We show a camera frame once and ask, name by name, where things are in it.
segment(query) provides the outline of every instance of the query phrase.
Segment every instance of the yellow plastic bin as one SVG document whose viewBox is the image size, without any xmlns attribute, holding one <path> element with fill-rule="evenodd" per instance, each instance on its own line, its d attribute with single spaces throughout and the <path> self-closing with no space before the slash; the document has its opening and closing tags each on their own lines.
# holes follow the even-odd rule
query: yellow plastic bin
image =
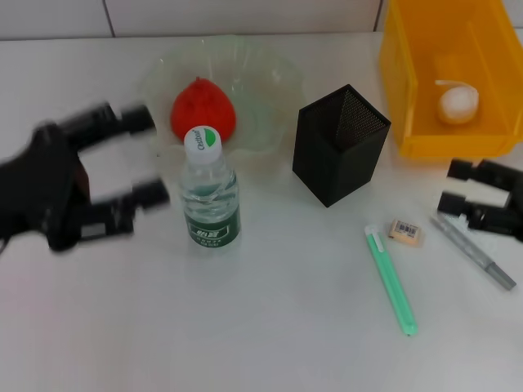
<svg viewBox="0 0 523 392">
<path fill-rule="evenodd" d="M 390 0 L 380 67 L 401 155 L 496 157 L 523 139 L 523 50 L 501 0 Z M 477 88 L 474 120 L 438 119 L 438 79 Z"/>
</svg>

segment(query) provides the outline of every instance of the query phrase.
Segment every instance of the plastic bowl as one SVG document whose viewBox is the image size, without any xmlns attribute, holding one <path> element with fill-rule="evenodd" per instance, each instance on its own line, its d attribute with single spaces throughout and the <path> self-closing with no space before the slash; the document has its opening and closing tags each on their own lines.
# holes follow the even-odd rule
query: plastic bowl
<svg viewBox="0 0 523 392">
<path fill-rule="evenodd" d="M 171 131 L 170 113 L 178 94 L 197 77 L 216 83 L 235 107 L 236 130 L 224 144 L 226 153 L 277 148 L 305 104 L 301 72 L 269 47 L 238 36 L 196 38 L 162 57 L 141 83 L 157 129 L 158 155 L 183 148 Z"/>
</svg>

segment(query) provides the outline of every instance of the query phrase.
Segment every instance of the bottle label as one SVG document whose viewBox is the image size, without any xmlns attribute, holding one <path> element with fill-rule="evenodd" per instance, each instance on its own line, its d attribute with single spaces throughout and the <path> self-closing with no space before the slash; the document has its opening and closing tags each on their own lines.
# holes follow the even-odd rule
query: bottle label
<svg viewBox="0 0 523 392">
<path fill-rule="evenodd" d="M 187 214 L 186 221 L 190 237 L 203 247 L 223 247 L 236 238 L 241 228 L 239 206 L 231 216 L 221 222 L 201 223 Z"/>
</svg>

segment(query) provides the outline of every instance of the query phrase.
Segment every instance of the black mesh pen holder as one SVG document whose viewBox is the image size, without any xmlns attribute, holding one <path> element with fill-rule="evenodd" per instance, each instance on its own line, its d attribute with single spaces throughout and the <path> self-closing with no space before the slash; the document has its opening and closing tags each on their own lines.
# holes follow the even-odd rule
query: black mesh pen holder
<svg viewBox="0 0 523 392">
<path fill-rule="evenodd" d="M 330 207 L 370 181 L 390 126 L 346 85 L 300 110 L 293 171 Z"/>
</svg>

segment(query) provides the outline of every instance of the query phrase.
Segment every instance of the water bottle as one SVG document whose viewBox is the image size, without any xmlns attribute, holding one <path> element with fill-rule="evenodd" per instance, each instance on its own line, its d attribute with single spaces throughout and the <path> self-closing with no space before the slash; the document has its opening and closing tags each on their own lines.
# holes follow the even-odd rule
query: water bottle
<svg viewBox="0 0 523 392">
<path fill-rule="evenodd" d="M 189 235 L 204 247 L 223 247 L 240 231 L 236 173 L 227 166 L 216 129 L 195 127 L 184 145 L 180 188 Z"/>
</svg>

